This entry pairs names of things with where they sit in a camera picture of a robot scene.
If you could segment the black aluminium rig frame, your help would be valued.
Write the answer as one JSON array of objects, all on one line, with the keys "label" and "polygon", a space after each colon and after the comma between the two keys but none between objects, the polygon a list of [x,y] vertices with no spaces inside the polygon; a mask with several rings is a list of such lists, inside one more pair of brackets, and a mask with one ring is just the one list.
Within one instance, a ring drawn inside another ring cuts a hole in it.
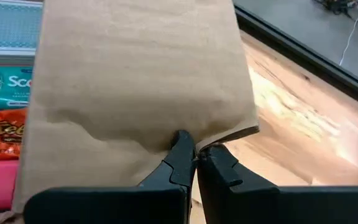
[{"label": "black aluminium rig frame", "polygon": [[358,101],[358,77],[234,3],[240,30]]}]

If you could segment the small grey-blue square box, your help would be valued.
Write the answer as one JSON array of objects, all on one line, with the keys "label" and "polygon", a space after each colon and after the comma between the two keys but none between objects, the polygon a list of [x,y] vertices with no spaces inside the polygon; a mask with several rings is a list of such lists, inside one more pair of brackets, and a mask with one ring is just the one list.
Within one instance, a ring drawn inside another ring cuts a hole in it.
[{"label": "small grey-blue square box", "polygon": [[43,1],[0,0],[0,65],[33,65]]}]

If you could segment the teal Scotch sponge package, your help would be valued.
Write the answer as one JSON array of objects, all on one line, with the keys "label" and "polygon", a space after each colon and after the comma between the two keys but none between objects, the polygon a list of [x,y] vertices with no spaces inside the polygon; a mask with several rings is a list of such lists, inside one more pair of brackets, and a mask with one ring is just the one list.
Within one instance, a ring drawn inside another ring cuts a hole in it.
[{"label": "teal Scotch sponge package", "polygon": [[0,67],[0,110],[25,108],[29,103],[33,67]]}]

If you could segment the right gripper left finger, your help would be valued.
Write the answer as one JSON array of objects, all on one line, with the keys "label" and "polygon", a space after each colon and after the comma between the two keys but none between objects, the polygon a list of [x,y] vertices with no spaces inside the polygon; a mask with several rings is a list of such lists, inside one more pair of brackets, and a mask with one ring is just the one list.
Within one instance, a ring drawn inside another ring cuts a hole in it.
[{"label": "right gripper left finger", "polygon": [[25,224],[188,224],[195,143],[179,130],[171,149],[134,187],[57,187],[25,204]]}]

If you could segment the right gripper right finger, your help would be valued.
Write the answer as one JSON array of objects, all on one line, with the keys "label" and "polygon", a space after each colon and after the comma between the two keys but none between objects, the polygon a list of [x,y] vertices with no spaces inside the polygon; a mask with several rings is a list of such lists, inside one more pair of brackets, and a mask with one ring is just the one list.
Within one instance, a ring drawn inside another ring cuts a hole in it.
[{"label": "right gripper right finger", "polygon": [[199,153],[207,224],[358,224],[358,186],[277,186],[222,144]]}]

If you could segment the taped brown cardboard box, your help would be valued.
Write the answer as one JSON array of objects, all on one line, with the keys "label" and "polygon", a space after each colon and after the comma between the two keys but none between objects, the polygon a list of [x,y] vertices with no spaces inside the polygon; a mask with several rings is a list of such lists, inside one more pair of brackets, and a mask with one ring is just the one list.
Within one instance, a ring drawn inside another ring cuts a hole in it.
[{"label": "taped brown cardboard box", "polygon": [[13,206],[52,187],[127,187],[175,131],[202,149],[254,134],[232,0],[44,0]]}]

